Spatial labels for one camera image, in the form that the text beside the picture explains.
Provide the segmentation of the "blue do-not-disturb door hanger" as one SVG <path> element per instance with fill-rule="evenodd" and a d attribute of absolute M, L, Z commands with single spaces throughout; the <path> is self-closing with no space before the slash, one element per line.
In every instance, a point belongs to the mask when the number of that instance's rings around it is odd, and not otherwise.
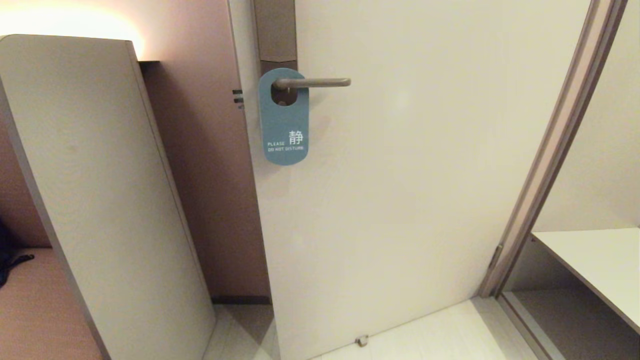
<path fill-rule="evenodd" d="M 304 76 L 290 68 L 266 72 L 258 82 L 258 113 L 262 132 L 263 153 L 267 161 L 277 166 L 293 166 L 309 153 L 310 95 L 299 89 L 295 102 L 279 105 L 272 98 L 276 80 L 303 80 Z"/>

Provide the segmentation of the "cream door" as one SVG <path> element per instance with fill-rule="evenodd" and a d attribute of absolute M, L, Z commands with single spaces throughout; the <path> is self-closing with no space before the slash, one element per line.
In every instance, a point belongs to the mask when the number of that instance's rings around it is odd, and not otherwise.
<path fill-rule="evenodd" d="M 470 299 L 591 0 L 294 0 L 310 150 L 265 158 L 253 0 L 228 0 L 281 360 Z"/>

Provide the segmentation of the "brown metal lock plate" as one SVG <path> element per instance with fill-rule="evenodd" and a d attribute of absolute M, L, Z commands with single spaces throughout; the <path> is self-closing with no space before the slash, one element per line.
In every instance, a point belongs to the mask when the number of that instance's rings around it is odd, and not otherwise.
<path fill-rule="evenodd" d="M 261 73 L 298 69 L 295 0 L 253 0 Z"/>

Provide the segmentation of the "dark baseboard strip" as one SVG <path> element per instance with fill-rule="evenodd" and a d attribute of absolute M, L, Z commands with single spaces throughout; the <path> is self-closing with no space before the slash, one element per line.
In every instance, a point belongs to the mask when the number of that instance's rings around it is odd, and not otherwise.
<path fill-rule="evenodd" d="M 270 297 L 263 295 L 221 295 L 211 301 L 215 305 L 272 305 Z"/>

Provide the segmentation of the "beige partition panel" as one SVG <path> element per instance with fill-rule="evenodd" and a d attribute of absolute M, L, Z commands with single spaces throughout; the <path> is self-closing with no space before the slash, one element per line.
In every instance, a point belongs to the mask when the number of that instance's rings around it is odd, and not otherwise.
<path fill-rule="evenodd" d="M 215 311 L 132 42 L 0 36 L 0 120 L 104 360 L 202 360 Z"/>

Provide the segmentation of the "white shelf board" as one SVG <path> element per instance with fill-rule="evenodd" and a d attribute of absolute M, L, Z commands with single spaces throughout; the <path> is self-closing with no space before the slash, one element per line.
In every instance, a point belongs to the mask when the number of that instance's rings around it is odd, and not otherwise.
<path fill-rule="evenodd" d="M 640 335 L 640 228 L 532 236 Z"/>

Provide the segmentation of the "black bag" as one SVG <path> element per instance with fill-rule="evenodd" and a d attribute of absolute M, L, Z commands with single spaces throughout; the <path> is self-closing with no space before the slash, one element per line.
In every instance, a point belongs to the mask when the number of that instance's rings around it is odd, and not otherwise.
<path fill-rule="evenodd" d="M 0 219 L 0 289 L 7 284 L 14 268 L 35 259 L 34 254 L 18 255 L 18 252 L 12 233 Z"/>

